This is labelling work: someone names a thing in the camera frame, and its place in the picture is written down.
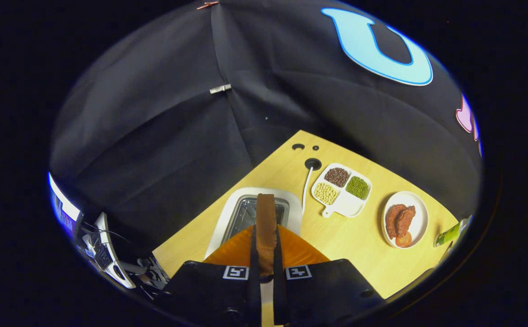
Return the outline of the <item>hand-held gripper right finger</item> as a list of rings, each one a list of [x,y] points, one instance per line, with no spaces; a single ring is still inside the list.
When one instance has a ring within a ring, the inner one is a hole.
[[[348,259],[325,259],[283,226],[276,228],[274,323],[342,327],[384,305],[384,298]]]

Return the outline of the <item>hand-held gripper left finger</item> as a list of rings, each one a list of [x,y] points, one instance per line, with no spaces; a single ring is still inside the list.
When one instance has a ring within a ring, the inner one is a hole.
[[[245,240],[247,264],[186,261],[163,288],[159,308],[187,327],[259,327],[260,272],[255,226],[235,236]]]

